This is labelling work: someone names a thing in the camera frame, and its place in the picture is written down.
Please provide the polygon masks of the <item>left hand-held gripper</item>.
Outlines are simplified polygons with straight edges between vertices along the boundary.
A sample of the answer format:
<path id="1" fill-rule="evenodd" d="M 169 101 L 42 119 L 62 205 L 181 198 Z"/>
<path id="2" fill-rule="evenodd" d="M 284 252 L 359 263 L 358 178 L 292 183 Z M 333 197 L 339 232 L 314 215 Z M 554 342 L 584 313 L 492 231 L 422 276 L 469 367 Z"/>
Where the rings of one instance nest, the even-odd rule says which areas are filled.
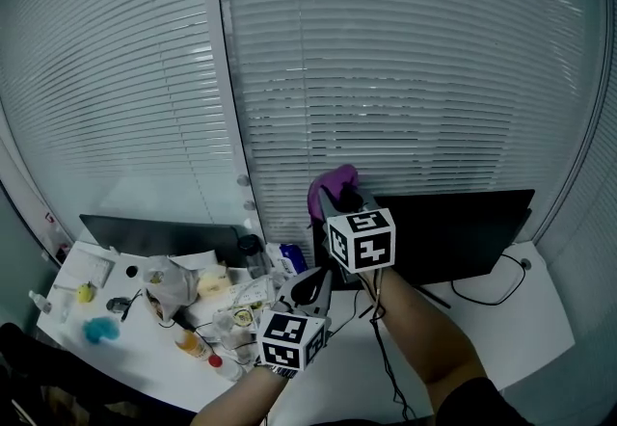
<path id="1" fill-rule="evenodd" d="M 262 311 L 256 334 L 259 361 L 281 372 L 300 372 L 325 347 L 333 271 L 313 268 L 287 280 Z"/>

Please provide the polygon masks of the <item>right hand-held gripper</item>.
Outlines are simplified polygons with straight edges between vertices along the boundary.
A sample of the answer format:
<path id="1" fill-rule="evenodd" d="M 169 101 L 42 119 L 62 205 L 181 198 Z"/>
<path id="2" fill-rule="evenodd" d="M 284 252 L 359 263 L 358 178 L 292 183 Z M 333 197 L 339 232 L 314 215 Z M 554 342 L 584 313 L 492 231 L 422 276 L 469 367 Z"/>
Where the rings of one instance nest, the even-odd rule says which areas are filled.
<path id="1" fill-rule="evenodd" d="M 344 186 L 336 199 L 320 187 L 318 198 L 324 247 L 337 264 L 340 283 L 351 285 L 360 274 L 390 267 L 395 261 L 396 227 L 390 211 L 362 188 Z"/>

